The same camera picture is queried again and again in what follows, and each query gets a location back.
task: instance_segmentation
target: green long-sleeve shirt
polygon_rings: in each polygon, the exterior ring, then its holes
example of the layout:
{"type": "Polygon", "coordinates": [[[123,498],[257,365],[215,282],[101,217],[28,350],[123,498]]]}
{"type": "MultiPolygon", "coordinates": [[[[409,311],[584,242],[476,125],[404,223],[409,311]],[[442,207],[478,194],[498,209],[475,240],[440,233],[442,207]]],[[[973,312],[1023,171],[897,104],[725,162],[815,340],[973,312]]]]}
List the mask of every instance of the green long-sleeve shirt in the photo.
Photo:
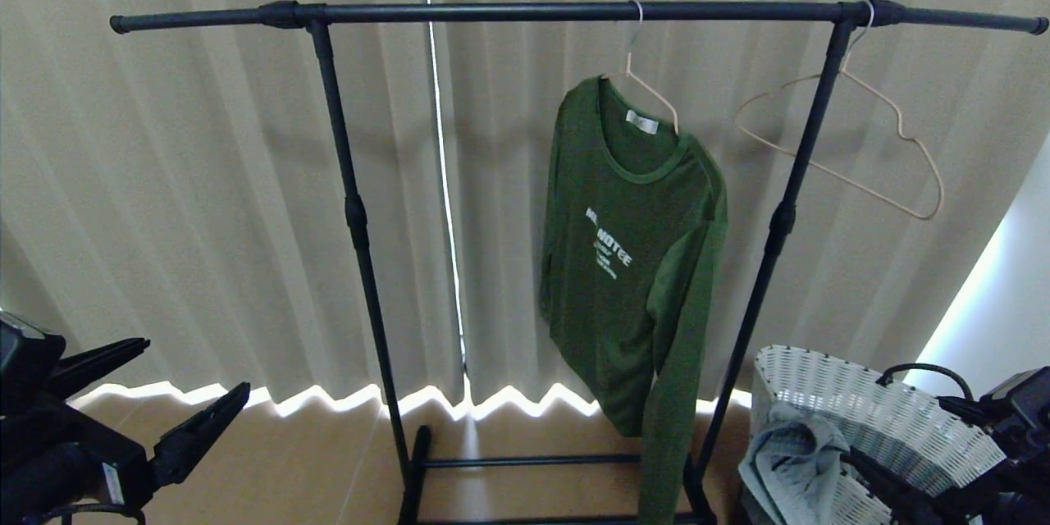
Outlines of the green long-sleeve shirt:
{"type": "Polygon", "coordinates": [[[639,522],[667,525],[693,433],[724,182],[694,136],[595,78],[559,110],[547,191],[541,311],[605,415],[642,436],[639,522]]]}

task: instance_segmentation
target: black cable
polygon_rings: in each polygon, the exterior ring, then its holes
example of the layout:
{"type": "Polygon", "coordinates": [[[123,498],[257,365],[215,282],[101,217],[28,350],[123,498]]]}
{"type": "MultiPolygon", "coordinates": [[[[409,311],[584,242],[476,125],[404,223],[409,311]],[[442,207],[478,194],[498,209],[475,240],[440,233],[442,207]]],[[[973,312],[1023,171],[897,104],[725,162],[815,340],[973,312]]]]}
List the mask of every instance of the black cable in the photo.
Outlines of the black cable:
{"type": "Polygon", "coordinates": [[[885,372],[882,372],[882,377],[876,380],[879,385],[889,385],[892,383],[894,374],[897,372],[906,372],[908,370],[923,370],[927,372],[933,372],[941,374],[942,376],[948,376],[957,384],[959,384],[960,390],[963,391],[963,398],[966,398],[967,402],[973,401],[973,392],[970,391],[970,386],[963,379],[963,376],[957,374],[956,372],[942,368],[941,365],[933,365],[932,363],[901,363],[900,365],[894,365],[885,372]]]}
{"type": "Polygon", "coordinates": [[[47,523],[51,519],[62,518],[63,525],[66,525],[72,521],[74,514],[80,512],[112,512],[114,514],[120,514],[121,517],[134,519],[135,525],[146,525],[146,514],[142,512],[141,508],[131,508],[122,504],[110,503],[66,505],[44,513],[43,517],[40,518],[40,522],[47,523]]]}

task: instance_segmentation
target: clothes hanger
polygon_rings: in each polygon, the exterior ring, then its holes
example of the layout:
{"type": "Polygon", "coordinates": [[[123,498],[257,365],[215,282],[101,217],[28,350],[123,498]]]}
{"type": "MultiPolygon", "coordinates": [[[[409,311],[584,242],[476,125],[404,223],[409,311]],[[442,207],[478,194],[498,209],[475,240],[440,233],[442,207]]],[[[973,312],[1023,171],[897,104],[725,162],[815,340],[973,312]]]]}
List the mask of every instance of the clothes hanger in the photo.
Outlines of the clothes hanger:
{"type": "MultiPolygon", "coordinates": [[[[934,205],[933,209],[930,210],[928,213],[919,213],[912,210],[911,208],[902,206],[901,204],[897,203],[897,201],[890,200],[888,196],[885,196],[882,193],[873,191],[873,189],[869,189],[867,188],[867,186],[859,184],[859,182],[853,181],[850,178],[843,176],[843,174],[835,172],[835,170],[832,170],[830,169],[830,167],[821,165],[821,163],[815,163],[811,161],[810,166],[818,167],[818,169],[828,174],[832,174],[832,176],[837,177],[839,181],[844,182],[847,185],[856,186],[857,189],[861,189],[861,191],[868,193],[868,195],[872,195],[877,200],[884,201],[884,203],[888,204],[889,206],[899,208],[899,210],[903,211],[908,215],[911,215],[911,217],[919,219],[930,219],[933,217],[933,215],[937,215],[938,211],[941,211],[941,204],[944,201],[944,181],[941,178],[941,170],[938,169],[937,163],[933,162],[932,155],[930,155],[929,150],[926,149],[926,144],[923,144],[922,141],[917,140],[915,136],[904,135],[904,114],[901,112],[901,107],[898,107],[897,103],[894,103],[892,100],[888,98],[888,96],[883,94],[881,91],[878,91],[877,88],[874,88],[872,87],[872,85],[865,83],[865,81],[860,80],[859,77],[856,77],[855,74],[848,71],[846,68],[846,65],[849,62],[849,55],[850,51],[853,50],[853,47],[857,45],[857,42],[859,42],[859,40],[863,39],[863,36],[865,36],[867,30],[872,27],[873,21],[875,21],[875,6],[869,1],[864,1],[864,2],[867,2],[869,12],[868,13],[869,17],[867,18],[867,24],[864,25],[864,30],[861,32],[860,35],[857,36],[855,40],[853,40],[849,46],[846,47],[846,55],[842,59],[842,65],[839,68],[839,72],[846,80],[852,81],[856,85],[859,85],[859,87],[862,87],[863,90],[870,92],[870,94],[876,96],[878,100],[881,100],[881,102],[885,103],[886,105],[889,106],[890,109],[894,110],[894,114],[896,114],[897,117],[897,136],[900,136],[901,140],[908,141],[909,143],[918,146],[919,150],[922,151],[923,158],[926,159],[926,164],[929,165],[929,170],[933,173],[933,178],[934,181],[937,181],[937,205],[934,205]]],[[[740,118],[740,113],[742,113],[743,110],[747,109],[749,105],[751,105],[751,103],[756,102],[758,99],[773,99],[774,96],[779,94],[780,91],[784,90],[784,88],[791,87],[791,85],[801,83],[802,81],[816,80],[819,79],[819,77],[820,74],[813,74],[813,76],[810,77],[802,77],[801,79],[788,81],[788,83],[780,84],[780,87],[777,88],[777,90],[775,91],[764,91],[762,92],[762,94],[754,96],[753,98],[746,100],[743,105],[740,105],[739,109],[736,110],[736,114],[733,117],[733,125],[735,125],[736,129],[739,129],[739,131],[747,133],[747,135],[753,136],[753,139],[757,141],[761,141],[762,144],[765,144],[770,148],[773,148],[778,152],[784,152],[784,154],[792,155],[792,158],[794,158],[795,152],[786,150],[786,148],[781,148],[780,146],[773,144],[772,141],[764,140],[761,136],[756,135],[756,133],[752,133],[751,131],[749,131],[749,129],[746,129],[744,126],[739,124],[738,119],[740,118]]]]}
{"type": "Polygon", "coordinates": [[[634,2],[634,4],[638,6],[638,24],[637,28],[634,28],[634,35],[631,36],[630,43],[627,43],[627,66],[624,68],[623,72],[605,74],[603,79],[612,80],[618,79],[618,77],[627,77],[630,80],[636,81],[636,83],[642,85],[642,88],[646,88],[646,90],[649,91],[649,94],[655,96],[656,99],[659,99],[660,103],[664,103],[668,109],[671,109],[671,117],[674,118],[674,133],[675,135],[678,135],[678,110],[675,110],[675,107],[668,102],[668,99],[664,99],[664,96],[660,96],[660,92],[656,91],[655,88],[651,87],[651,85],[646,84],[645,81],[631,71],[631,54],[634,50],[634,40],[637,40],[638,33],[642,33],[642,23],[645,22],[645,12],[642,10],[642,2],[636,0],[632,0],[630,2],[634,2]]]}

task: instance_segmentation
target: gray cloth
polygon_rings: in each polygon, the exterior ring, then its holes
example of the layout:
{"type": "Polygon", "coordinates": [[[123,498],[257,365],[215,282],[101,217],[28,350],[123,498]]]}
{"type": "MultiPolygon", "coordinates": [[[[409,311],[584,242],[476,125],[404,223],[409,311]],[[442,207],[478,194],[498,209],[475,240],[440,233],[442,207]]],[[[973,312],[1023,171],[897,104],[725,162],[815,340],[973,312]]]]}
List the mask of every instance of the gray cloth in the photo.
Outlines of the gray cloth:
{"type": "Polygon", "coordinates": [[[830,523],[841,478],[839,458],[848,450],[849,444],[834,424],[786,403],[775,403],[740,462],[740,477],[752,497],[743,503],[751,521],[830,523]]]}

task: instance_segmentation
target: curtain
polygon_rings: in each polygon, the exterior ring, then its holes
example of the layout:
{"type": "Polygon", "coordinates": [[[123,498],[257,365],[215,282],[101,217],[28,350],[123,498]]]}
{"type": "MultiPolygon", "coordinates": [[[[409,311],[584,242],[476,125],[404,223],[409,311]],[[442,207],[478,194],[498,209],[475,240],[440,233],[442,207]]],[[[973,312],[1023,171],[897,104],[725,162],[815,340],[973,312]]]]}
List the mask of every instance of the curtain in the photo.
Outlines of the curtain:
{"type": "MultiPolygon", "coordinates": [[[[151,339],[119,383],[379,381],[309,36],[107,23],[273,1],[2,0],[2,304],[74,350],[151,339]]],[[[332,36],[401,394],[456,402],[426,27],[332,36]]]]}
{"type": "MultiPolygon", "coordinates": [[[[573,2],[627,0],[435,0],[573,2]]],[[[843,0],[647,0],[811,1],[843,0]]],[[[1048,0],[894,0],[930,8],[1047,14],[1048,0]]],[[[458,245],[467,369],[476,399],[511,384],[536,399],[554,382],[584,392],[537,310],[539,251],[552,126],[564,92],[621,71],[634,24],[436,25],[441,110],[458,245]]],[[[736,107],[781,81],[820,71],[830,24],[648,23],[634,71],[677,107],[681,128],[726,176],[730,238],[713,301],[700,395],[712,398],[792,165],[736,133],[736,107]]],[[[884,368],[912,360],[1002,219],[1050,128],[1046,39],[964,28],[875,28],[850,68],[896,98],[905,132],[925,141],[947,198],[929,223],[811,169],[798,220],[765,297],[751,352],[811,346],[884,368]]],[[[666,112],[634,84],[645,110],[666,112]]],[[[814,85],[750,110],[750,129],[794,148],[814,85]]],[[[814,160],[918,210],[936,200],[892,113],[840,83],[814,160]]],[[[739,385],[748,387],[746,375],[739,385]]]]}

